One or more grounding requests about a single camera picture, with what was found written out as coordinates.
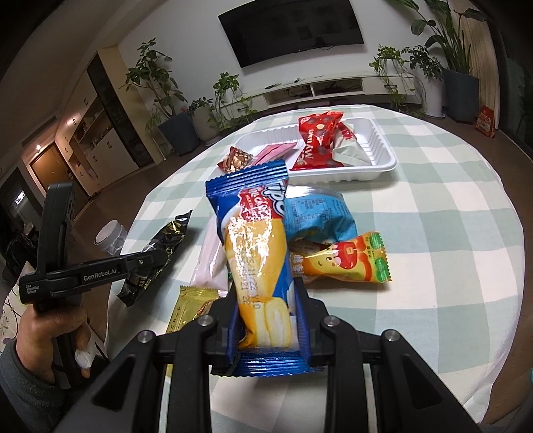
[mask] light blue snack package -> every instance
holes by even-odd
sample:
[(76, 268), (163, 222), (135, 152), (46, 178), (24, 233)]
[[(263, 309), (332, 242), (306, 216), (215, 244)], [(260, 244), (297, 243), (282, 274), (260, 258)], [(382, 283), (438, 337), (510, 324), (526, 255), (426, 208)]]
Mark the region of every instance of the light blue snack package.
[(334, 244), (357, 237), (356, 222), (342, 194), (319, 187), (288, 187), (285, 196), (287, 241)]

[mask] tablecloth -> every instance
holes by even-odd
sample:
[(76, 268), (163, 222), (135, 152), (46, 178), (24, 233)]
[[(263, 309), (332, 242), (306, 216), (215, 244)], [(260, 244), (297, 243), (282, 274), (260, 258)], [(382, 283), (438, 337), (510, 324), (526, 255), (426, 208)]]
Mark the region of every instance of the tablecloth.
[[(430, 123), (374, 106), (338, 106), (346, 117), (373, 119), (398, 159), (371, 182), (328, 184), (343, 193), (359, 233), (382, 234), (392, 282), (385, 286), (323, 280), (309, 288), (330, 314), (356, 329), (398, 330), (452, 390), (475, 421), (509, 353), (522, 301), (523, 232), (496, 172), (457, 136)], [(113, 283), (106, 346), (111, 357), (144, 329), (165, 332), (180, 285), (198, 261), (213, 211), (205, 181), (243, 134), (296, 124), (324, 108), (268, 116), (207, 149), (145, 199), (122, 253), (140, 251), (173, 216), (193, 209), (171, 276), (127, 309)], [(320, 432), (326, 376), (211, 376), (214, 432)]]

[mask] gray sleeve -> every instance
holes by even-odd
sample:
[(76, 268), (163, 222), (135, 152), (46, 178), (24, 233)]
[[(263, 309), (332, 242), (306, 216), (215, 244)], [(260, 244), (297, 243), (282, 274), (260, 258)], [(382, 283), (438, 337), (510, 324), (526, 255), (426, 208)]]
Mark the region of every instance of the gray sleeve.
[(10, 341), (0, 356), (0, 386), (32, 433), (49, 433), (60, 420), (64, 391), (28, 372), (15, 352), (16, 343)]

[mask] tv stand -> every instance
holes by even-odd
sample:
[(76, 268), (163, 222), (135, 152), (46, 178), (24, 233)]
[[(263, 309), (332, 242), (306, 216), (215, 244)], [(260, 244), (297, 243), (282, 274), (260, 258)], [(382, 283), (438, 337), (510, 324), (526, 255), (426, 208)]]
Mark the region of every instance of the tv stand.
[[(414, 77), (390, 75), (391, 86), (396, 86), (400, 94), (414, 95)], [(358, 95), (387, 95), (387, 85), (374, 71), (361, 71), (336, 75), (320, 75), (302, 78), (296, 82), (275, 85), (269, 89), (261, 89), (243, 94), (249, 98), (248, 106), (257, 111), (278, 109), (300, 103), (319, 102), (339, 97)], [(239, 102), (224, 106), (223, 113), (229, 118), (238, 118), (244, 114), (246, 107)]]

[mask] screw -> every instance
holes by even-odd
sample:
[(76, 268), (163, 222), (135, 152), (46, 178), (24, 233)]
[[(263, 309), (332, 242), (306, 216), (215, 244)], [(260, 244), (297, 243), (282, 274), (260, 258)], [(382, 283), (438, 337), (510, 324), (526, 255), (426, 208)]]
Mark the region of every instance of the screw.
[(341, 320), (336, 316), (327, 316), (324, 318), (324, 324), (329, 327), (337, 326)]
[(152, 331), (141, 331), (137, 334), (137, 340), (141, 343), (148, 343), (152, 338), (154, 338), (154, 333)]
[(394, 329), (387, 329), (385, 331), (385, 338), (389, 341), (397, 341), (400, 339), (400, 333)]
[(211, 325), (211, 323), (213, 323), (214, 321), (215, 321), (215, 319), (213, 318), (213, 316), (210, 316), (210, 315), (205, 315), (205, 316), (198, 317), (198, 325), (200, 325), (200, 326)]

